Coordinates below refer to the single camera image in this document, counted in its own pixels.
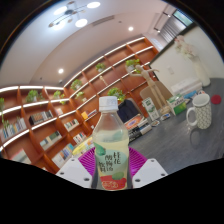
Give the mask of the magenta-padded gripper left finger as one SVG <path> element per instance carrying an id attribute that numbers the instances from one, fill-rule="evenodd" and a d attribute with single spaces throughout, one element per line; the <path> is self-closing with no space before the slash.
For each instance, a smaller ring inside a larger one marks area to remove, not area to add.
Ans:
<path id="1" fill-rule="evenodd" d="M 81 187 L 95 189 L 97 172 L 94 148 L 79 158 L 71 157 L 56 175 Z"/>

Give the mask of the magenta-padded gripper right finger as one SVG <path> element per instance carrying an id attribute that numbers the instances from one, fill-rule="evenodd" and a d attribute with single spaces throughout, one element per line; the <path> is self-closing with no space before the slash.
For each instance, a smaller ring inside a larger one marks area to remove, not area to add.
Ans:
<path id="1" fill-rule="evenodd" d="M 141 188 L 165 176 L 167 172 L 155 158 L 147 159 L 137 150 L 129 148 L 128 187 L 130 189 Z"/>

